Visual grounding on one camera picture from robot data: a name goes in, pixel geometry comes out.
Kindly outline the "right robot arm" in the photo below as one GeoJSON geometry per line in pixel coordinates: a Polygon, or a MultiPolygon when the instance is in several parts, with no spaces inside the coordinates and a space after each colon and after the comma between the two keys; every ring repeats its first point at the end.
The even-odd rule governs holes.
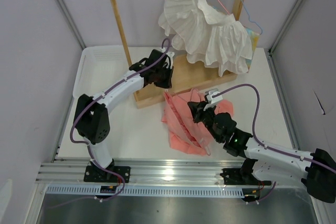
{"type": "Polygon", "coordinates": [[[245,159],[239,174],[244,183],[267,180],[295,185],[322,202],[335,203],[335,161],[327,151],[298,151],[259,141],[240,130],[229,113],[215,113],[205,101],[187,105],[194,123],[202,123],[228,154],[245,159]]]}

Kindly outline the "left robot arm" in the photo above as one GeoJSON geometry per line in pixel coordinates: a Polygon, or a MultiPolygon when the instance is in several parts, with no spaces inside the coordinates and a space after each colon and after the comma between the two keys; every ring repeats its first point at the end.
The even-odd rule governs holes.
{"type": "Polygon", "coordinates": [[[80,142],[86,144],[92,158],[85,171],[85,182],[129,181],[130,170],[115,167],[105,142],[110,133],[109,115],[120,102],[148,84],[163,89],[171,88],[174,55],[167,49],[153,49],[149,57],[132,64],[110,88],[93,96],[82,94],[78,98],[70,132],[78,132],[82,137],[80,142]]]}

